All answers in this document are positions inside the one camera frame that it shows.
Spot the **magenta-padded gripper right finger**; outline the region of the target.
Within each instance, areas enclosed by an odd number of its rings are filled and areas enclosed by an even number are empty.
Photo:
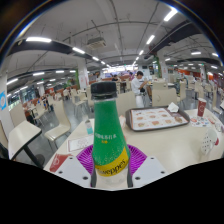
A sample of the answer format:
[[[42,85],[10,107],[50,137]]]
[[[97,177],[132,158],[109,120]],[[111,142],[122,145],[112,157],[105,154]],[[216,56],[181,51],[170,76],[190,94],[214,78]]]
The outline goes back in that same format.
[[[167,175],[166,169],[154,156],[147,156],[140,149],[129,145],[127,185],[129,188],[143,187]]]

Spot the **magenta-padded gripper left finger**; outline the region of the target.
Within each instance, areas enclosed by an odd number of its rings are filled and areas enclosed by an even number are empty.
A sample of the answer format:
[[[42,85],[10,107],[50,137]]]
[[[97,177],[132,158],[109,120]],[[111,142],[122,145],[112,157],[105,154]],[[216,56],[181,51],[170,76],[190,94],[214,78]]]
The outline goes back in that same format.
[[[90,145],[77,156],[68,156],[55,174],[85,188],[95,187],[97,176],[92,150],[93,146]]]

